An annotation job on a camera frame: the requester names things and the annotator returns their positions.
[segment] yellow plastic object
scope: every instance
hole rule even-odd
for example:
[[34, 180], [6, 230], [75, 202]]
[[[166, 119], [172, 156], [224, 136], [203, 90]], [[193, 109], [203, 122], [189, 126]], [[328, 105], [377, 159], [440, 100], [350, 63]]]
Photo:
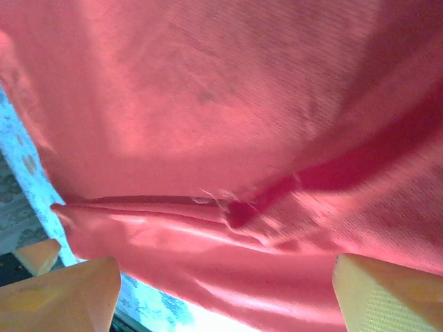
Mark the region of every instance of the yellow plastic object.
[[0, 288], [1, 332], [105, 332], [120, 292], [114, 258], [93, 259]]
[[60, 251], [57, 240], [48, 239], [14, 251], [14, 256], [32, 275], [47, 273], [57, 261]]
[[349, 332], [443, 331], [443, 277], [338, 256], [334, 290]]

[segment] pink cloth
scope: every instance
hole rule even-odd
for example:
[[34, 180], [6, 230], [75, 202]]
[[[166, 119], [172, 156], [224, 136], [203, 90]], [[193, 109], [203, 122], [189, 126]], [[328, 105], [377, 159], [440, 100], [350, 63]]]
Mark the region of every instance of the pink cloth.
[[443, 275], [439, 1], [4, 1], [0, 79], [76, 255], [345, 331], [338, 253]]

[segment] red fabric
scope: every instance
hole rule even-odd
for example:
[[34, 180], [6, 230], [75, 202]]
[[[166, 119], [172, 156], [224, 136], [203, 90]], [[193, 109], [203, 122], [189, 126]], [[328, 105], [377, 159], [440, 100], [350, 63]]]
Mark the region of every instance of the red fabric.
[[262, 331], [335, 256], [443, 275], [440, 1], [3, 1], [0, 78], [75, 254]]

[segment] patterned fabric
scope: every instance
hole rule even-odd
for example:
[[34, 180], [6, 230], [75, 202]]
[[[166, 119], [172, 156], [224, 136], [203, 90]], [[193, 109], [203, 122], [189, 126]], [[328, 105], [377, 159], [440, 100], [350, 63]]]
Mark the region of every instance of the patterned fabric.
[[[62, 245], [54, 268], [76, 264], [78, 259], [59, 219], [49, 210], [51, 203], [62, 200], [46, 178], [37, 151], [1, 88], [0, 137], [0, 255], [49, 236]], [[117, 308], [154, 332], [194, 324], [187, 304], [127, 275], [122, 277]]]

